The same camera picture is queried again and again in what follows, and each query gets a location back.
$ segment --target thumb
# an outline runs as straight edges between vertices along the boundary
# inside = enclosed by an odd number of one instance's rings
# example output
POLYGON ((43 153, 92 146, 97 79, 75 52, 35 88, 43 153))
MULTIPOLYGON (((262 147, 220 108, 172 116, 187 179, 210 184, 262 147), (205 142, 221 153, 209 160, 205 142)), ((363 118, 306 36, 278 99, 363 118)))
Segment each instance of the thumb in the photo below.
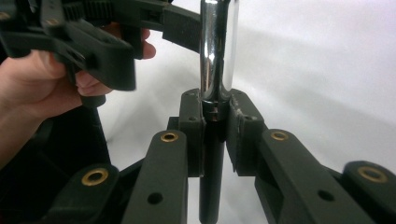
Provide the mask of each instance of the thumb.
POLYGON ((32 50, 23 58, 7 59, 7 65, 12 70, 12 79, 23 82, 58 79, 66 74, 64 65, 52 53, 41 50, 32 50))

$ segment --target hand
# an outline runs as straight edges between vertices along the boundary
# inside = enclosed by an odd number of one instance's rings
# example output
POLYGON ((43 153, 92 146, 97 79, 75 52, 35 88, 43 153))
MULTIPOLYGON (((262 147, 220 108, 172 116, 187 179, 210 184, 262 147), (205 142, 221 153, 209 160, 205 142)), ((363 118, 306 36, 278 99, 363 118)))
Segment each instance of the hand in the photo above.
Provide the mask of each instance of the hand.
MULTIPOLYGON (((115 23, 105 28, 120 36, 115 23)), ((155 48, 146 42, 149 30, 143 30, 144 58, 152 58, 155 48)), ((0 67, 0 103, 9 107, 21 106, 30 115, 46 119, 58 116, 81 105, 79 94, 104 95, 111 89, 90 76, 86 71, 76 74, 77 87, 69 83, 64 65, 56 62, 46 51, 33 50, 20 59, 6 59, 0 67)))
MULTIPOLYGON (((106 27, 119 35, 117 24, 106 27)), ((143 30, 144 58, 152 58, 155 48, 146 42, 149 30, 143 30)), ((46 51, 32 50, 19 59, 7 58, 0 66, 0 169, 2 169, 47 118, 61 115, 81 105, 84 96, 103 95, 111 89, 86 71, 76 74, 77 86, 66 76, 65 67, 46 51)))

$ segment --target finger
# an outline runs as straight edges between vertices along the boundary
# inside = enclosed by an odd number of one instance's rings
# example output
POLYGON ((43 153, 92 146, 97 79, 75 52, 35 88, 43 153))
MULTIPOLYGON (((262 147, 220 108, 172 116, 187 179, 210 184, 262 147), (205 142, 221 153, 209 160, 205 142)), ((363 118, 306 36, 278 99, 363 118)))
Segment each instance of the finger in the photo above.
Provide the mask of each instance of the finger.
POLYGON ((149 29, 142 29, 142 40, 148 39, 150 35, 149 29))
POLYGON ((109 87, 99 82, 89 87, 78 87, 78 93, 82 96, 98 96, 112 92, 109 87))
POLYGON ((70 85, 67 77, 56 81, 56 87, 50 95, 40 100, 29 101, 26 95, 23 97, 24 110, 36 118, 47 119, 61 115, 65 111, 81 105, 79 94, 76 87, 70 85))
POLYGON ((91 76, 87 71, 79 71, 76 73, 76 86, 86 88, 96 83, 99 83, 99 80, 91 76))
POLYGON ((157 53, 155 47, 145 40, 143 40, 142 43, 143 43, 143 59, 153 58, 157 53))
POLYGON ((58 63, 53 54, 47 51, 32 50, 23 58, 8 58, 3 63, 4 69, 9 70, 13 80, 19 82, 35 82, 64 77, 65 67, 58 63))

